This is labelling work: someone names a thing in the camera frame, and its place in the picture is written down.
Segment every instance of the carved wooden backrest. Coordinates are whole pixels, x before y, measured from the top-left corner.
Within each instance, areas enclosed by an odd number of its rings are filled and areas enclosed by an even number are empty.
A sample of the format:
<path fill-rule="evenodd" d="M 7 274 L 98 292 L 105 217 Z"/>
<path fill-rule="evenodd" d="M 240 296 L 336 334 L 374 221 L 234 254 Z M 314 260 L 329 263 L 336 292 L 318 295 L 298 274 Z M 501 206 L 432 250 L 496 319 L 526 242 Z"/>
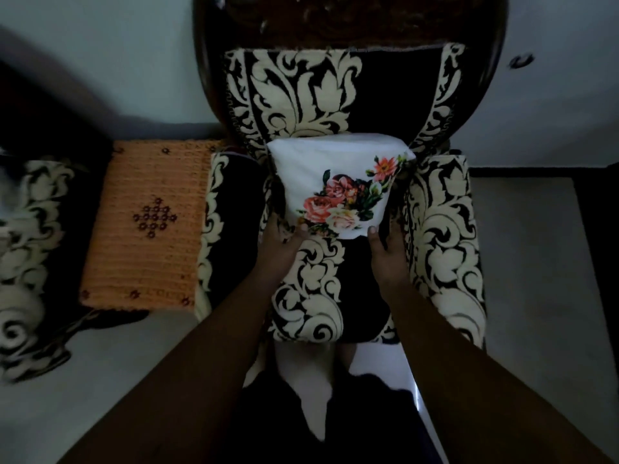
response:
<path fill-rule="evenodd" d="M 474 112 L 506 0 L 194 0 L 205 93 L 239 145 L 380 132 L 430 152 Z"/>

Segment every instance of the black pants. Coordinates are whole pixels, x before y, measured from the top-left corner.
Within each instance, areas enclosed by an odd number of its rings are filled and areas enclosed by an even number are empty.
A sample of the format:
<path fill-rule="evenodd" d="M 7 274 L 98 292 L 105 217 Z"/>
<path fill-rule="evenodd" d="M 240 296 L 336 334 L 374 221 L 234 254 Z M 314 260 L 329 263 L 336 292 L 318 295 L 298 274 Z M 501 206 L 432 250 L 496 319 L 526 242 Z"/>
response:
<path fill-rule="evenodd" d="M 220 461 L 237 458 L 442 462 L 409 391 L 392 390 L 372 374 L 352 376 L 341 366 L 327 404 L 324 442 L 308 428 L 290 385 L 275 372 L 261 372 L 241 393 L 221 447 Z"/>

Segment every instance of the orange crocheted mat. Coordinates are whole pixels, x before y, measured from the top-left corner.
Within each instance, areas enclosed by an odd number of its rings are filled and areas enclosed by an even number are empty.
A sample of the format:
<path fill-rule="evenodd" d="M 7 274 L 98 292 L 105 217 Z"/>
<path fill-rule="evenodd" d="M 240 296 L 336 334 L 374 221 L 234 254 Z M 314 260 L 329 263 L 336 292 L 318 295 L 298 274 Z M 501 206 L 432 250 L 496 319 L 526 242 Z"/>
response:
<path fill-rule="evenodd" d="M 219 140 L 116 141 L 82 275 L 97 309 L 192 311 Z"/>

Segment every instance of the person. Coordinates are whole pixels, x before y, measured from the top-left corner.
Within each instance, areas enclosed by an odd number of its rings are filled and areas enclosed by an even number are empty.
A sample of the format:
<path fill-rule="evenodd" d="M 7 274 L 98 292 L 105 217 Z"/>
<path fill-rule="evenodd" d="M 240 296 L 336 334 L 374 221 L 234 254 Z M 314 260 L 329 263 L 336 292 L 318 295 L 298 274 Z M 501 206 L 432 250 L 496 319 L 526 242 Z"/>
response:
<path fill-rule="evenodd" d="M 251 273 L 60 462 L 204 463 L 226 460 L 221 450 L 226 443 L 235 443 L 236 450 L 246 449 L 242 437 L 230 441 L 228 431 L 230 426 L 239 429 L 234 423 L 239 417 L 237 401 L 243 397 L 241 388 L 271 296 L 305 237 L 299 232 L 282 241 L 271 218 Z M 374 227 L 368 231 L 368 241 L 380 293 L 391 309 L 408 364 L 450 463 L 611 462 L 548 402 L 452 328 L 415 290 L 408 280 L 399 224 L 391 224 L 386 248 Z M 303 447 L 296 451 L 293 447 L 292 455 L 280 452 L 280 445 L 291 439 L 285 432 L 287 417 L 280 415 L 292 411 L 275 404 L 286 391 L 272 391 L 262 408 L 267 412 L 254 417 L 251 425 L 266 442 L 253 441 L 258 447 L 246 451 L 255 458 L 313 459 Z M 279 429 L 261 426 L 272 424 L 274 418 L 279 419 Z M 406 436 L 376 436 L 386 441 L 379 443 L 382 459 L 422 461 L 412 451 L 408 455 L 392 451 L 397 449 L 396 441 Z M 362 457 L 367 442 L 367 436 L 360 436 L 347 446 Z M 336 456 L 341 454 L 323 453 L 321 459 Z"/>

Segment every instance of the folded white fabric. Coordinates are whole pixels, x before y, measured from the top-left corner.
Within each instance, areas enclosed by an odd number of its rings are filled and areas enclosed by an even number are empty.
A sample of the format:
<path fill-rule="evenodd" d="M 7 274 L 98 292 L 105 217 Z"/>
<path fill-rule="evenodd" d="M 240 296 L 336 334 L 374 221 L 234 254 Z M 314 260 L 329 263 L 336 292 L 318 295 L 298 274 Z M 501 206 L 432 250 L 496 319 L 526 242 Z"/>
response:
<path fill-rule="evenodd" d="M 383 219 L 403 163 L 415 157 L 402 140 L 346 133 L 267 144 L 286 192 L 286 220 L 323 237 L 355 239 Z"/>

